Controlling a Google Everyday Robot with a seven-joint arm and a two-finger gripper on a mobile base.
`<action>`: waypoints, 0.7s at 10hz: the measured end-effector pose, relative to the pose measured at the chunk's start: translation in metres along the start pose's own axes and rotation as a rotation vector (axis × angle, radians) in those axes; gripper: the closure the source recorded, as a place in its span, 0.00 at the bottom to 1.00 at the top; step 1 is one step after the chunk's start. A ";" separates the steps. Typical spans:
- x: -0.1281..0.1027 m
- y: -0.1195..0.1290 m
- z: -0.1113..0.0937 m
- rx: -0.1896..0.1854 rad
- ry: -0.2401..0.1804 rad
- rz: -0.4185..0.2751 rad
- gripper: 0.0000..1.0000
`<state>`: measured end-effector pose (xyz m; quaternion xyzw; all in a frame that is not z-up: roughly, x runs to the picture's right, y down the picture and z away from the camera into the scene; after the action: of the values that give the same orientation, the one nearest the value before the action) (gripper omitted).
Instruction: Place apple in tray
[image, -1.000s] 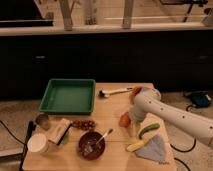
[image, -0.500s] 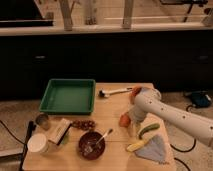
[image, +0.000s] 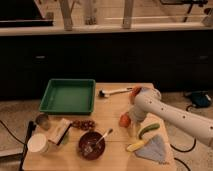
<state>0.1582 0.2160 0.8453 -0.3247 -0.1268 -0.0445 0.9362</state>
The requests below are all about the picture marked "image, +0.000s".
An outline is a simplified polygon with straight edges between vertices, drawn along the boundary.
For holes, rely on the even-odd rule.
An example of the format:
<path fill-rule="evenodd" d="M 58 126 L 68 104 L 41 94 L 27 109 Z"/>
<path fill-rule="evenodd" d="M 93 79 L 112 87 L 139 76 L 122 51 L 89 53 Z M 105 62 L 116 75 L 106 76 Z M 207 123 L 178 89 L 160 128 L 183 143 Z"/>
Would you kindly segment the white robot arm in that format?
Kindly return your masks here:
<path fill-rule="evenodd" d="M 143 122 L 148 113 L 157 115 L 213 149 L 213 120 L 167 105 L 154 88 L 135 87 L 130 93 L 129 117 Z"/>

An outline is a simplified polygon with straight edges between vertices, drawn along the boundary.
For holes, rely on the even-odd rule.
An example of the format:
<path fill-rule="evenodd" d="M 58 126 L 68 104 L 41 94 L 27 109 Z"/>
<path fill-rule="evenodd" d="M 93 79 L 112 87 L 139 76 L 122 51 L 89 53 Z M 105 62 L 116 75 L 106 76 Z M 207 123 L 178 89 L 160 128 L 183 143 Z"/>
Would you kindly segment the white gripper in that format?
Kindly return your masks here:
<path fill-rule="evenodd" d="M 130 137 L 136 137 L 138 131 L 141 128 L 141 122 L 143 122 L 146 118 L 147 113 L 142 111 L 139 107 L 133 106 L 130 108 L 128 112 L 128 116 L 134 122 L 131 123 L 128 127 L 128 134 Z"/>

